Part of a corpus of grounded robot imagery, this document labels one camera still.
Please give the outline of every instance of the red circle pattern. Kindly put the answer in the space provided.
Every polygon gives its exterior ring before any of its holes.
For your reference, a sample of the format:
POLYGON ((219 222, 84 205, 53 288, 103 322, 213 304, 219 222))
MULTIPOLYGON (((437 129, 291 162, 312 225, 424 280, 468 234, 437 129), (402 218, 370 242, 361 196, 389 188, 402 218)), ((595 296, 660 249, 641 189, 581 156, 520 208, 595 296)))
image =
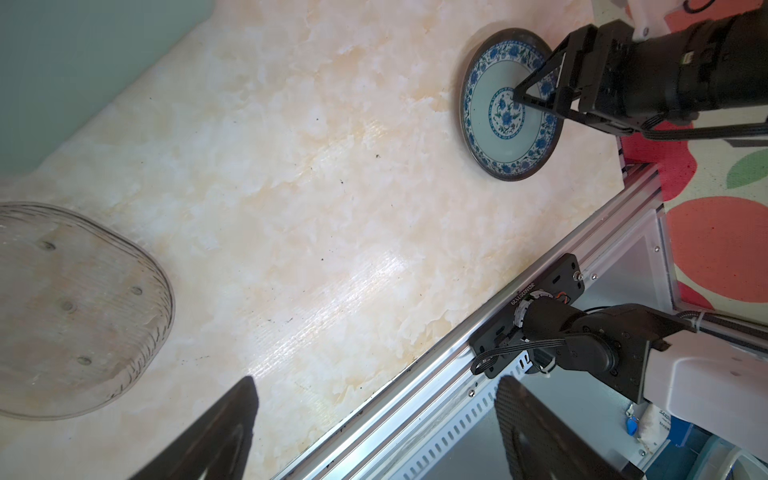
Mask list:
POLYGON ((704 298, 704 295, 698 293, 696 290, 690 288, 683 282, 677 281, 677 288, 680 290, 680 300, 691 305, 700 306, 707 310, 715 310, 709 300, 704 298))
POLYGON ((768 207, 697 198, 670 210, 667 222, 674 261, 691 280, 727 298, 768 303, 768 207))

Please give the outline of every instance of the plate rim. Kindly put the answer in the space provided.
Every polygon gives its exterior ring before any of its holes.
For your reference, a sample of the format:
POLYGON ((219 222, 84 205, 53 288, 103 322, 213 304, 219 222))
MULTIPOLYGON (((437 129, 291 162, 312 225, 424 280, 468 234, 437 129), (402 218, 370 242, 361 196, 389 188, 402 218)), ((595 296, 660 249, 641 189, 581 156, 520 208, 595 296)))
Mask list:
POLYGON ((469 138, 467 137, 467 130, 464 128, 464 118, 463 118, 463 106, 462 101, 466 93, 467 86, 469 84, 469 76, 472 73, 472 69, 474 68, 475 64, 477 63, 478 59, 480 59, 481 56, 483 56, 484 53, 488 51, 492 46, 501 43, 503 41, 512 40, 512 41, 520 41, 523 43, 526 43, 533 48, 540 51, 545 58, 548 58, 550 55, 552 55, 552 49, 547 45, 547 42, 545 42, 541 37, 536 35, 534 32, 527 30, 525 28, 505 28, 504 30, 497 31, 490 37, 488 37, 484 42, 480 44, 480 46, 477 48, 475 53, 472 56, 472 59, 469 61, 467 71, 464 73, 464 78, 462 80, 462 89, 460 91, 460 97, 462 100, 458 104, 458 121, 459 125, 462 129, 462 136, 464 137, 464 143, 469 150, 469 153, 472 155, 472 158, 475 159, 475 162, 480 166, 480 168, 483 169, 484 172, 490 174, 494 178, 497 178, 499 180, 503 181, 519 181, 524 180, 531 175, 538 172, 544 164, 549 161, 549 157, 552 156, 552 152, 554 152, 554 148, 557 147, 558 142, 560 141, 560 133, 563 129, 563 119, 560 117, 555 116, 556 125, 554 127, 554 135, 552 137, 552 142, 549 144, 549 147, 547 148, 546 153, 542 156, 541 160, 531 169, 525 171, 523 174, 509 174, 509 175, 501 175, 499 172, 496 172, 490 168, 487 168, 481 160, 478 158, 478 156, 475 154, 475 151, 472 150, 472 146, 469 143, 469 138))

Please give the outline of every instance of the white cable tie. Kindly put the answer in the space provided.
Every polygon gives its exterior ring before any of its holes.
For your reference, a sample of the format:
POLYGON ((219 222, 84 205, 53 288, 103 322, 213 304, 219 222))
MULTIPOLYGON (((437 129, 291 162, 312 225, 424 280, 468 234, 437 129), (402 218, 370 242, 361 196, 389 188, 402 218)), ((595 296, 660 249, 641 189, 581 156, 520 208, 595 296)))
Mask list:
POLYGON ((544 377, 548 379, 550 377, 549 372, 551 372, 552 370, 554 370, 554 358, 550 360, 547 366, 541 370, 541 373, 543 373, 544 377))
POLYGON ((699 317, 696 319, 696 322, 694 322, 694 329, 696 329, 696 333, 699 333, 699 330, 701 329, 701 320, 704 318, 705 312, 702 310, 699 312, 699 317))

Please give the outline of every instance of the metal frame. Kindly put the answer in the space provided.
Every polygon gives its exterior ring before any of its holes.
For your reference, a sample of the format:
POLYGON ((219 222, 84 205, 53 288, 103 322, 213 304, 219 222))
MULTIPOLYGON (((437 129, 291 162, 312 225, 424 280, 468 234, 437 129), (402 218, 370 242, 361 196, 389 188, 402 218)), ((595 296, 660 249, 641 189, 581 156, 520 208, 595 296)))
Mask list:
POLYGON ((420 426, 419 433, 411 434, 408 440, 412 446, 398 448, 398 454, 393 455, 396 458, 387 458, 382 468, 368 477, 378 478, 381 475, 376 474, 382 473, 395 480, 423 478, 459 440, 493 411, 499 380, 506 375, 520 380, 532 366, 528 352, 521 352, 504 369, 504 375, 487 382, 482 390, 470 389, 467 395, 454 395, 454 399, 459 400, 458 405, 451 405, 452 409, 441 409, 436 419, 422 422, 425 425, 420 426))
MULTIPOLYGON (((645 237, 649 254, 654 254, 650 256, 653 275, 664 276, 666 280, 656 285, 657 295, 660 299, 672 299, 671 304, 665 305, 670 313, 681 307, 685 310, 686 306, 679 301, 674 276, 657 168, 649 164, 631 165, 626 171, 622 192, 384 385, 367 403, 350 413, 337 428, 327 432, 276 478, 384 478, 404 465, 415 449, 472 400, 470 392, 483 392, 493 382, 486 376, 473 376, 469 372, 474 358, 468 345, 470 335, 563 253, 570 252, 578 258, 586 273, 588 288, 594 282, 591 276, 599 277, 611 259, 617 260, 626 250, 619 239, 645 237)), ((768 341, 727 326, 706 320, 701 326, 702 330, 707 328, 733 339, 746 337, 754 345, 768 346, 768 341)), ((752 327, 768 332, 768 329, 752 327)), ((650 464, 651 458, 631 460, 643 467, 650 464)))
POLYGON ((541 275, 563 253, 582 268, 591 264, 649 210, 663 202, 655 166, 630 167, 625 188, 560 243, 438 341, 338 428, 326 433, 276 478, 363 478, 382 472, 385 460, 419 427, 421 419, 454 399, 461 389, 482 389, 488 379, 473 376, 470 335, 520 288, 541 275))

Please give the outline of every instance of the floral pattern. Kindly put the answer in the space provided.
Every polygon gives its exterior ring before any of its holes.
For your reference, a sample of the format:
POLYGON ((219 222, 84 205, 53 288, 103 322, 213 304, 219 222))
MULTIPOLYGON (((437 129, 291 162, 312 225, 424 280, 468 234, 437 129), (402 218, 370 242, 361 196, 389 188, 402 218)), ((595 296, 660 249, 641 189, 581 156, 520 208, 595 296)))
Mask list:
MULTIPOLYGON (((546 159, 546 155, 550 150, 550 146, 555 140, 554 137, 555 133, 557 132, 558 119, 552 114, 544 113, 542 115, 541 125, 539 126, 538 133, 533 142, 533 145, 524 155, 522 155, 517 160, 502 163, 490 158, 480 148, 480 146, 477 144, 477 141, 475 140, 475 134, 472 131, 472 121, 470 119, 470 107, 472 106, 472 94, 475 91, 475 86, 480 80, 480 77, 492 65, 500 61, 516 61, 519 64, 524 65, 529 70, 533 71, 536 68, 541 67, 541 65, 544 63, 544 55, 541 52, 534 50, 531 45, 528 45, 524 42, 516 40, 502 41, 489 48, 480 56, 480 58, 472 66, 472 70, 469 74, 469 82, 467 82, 467 85, 464 88, 462 99, 462 123, 465 135, 467 137, 467 142, 469 142, 469 147, 472 150, 472 153, 475 155, 475 158, 477 158, 478 161, 491 172, 494 172, 501 177, 510 177, 525 174, 527 171, 535 168, 539 162, 546 159)), ((542 78, 536 84, 536 86, 538 87, 541 96, 546 98, 554 92, 556 83, 557 70, 542 78)), ((492 127, 494 127, 492 119, 494 101, 498 101, 496 95, 494 95, 494 100, 491 101, 491 104, 488 107, 489 120, 491 121, 492 127)), ((525 107, 521 107, 521 110, 523 111, 523 115, 525 115, 525 107)), ((504 113, 502 112, 502 125, 504 124, 503 115, 504 113)), ((520 120, 520 126, 522 126, 523 121, 523 119, 520 120)))
POLYGON ((488 106, 488 121, 491 130, 497 137, 508 140, 520 131, 525 121, 525 109, 519 103, 512 101, 515 90, 504 87, 497 91, 488 106))

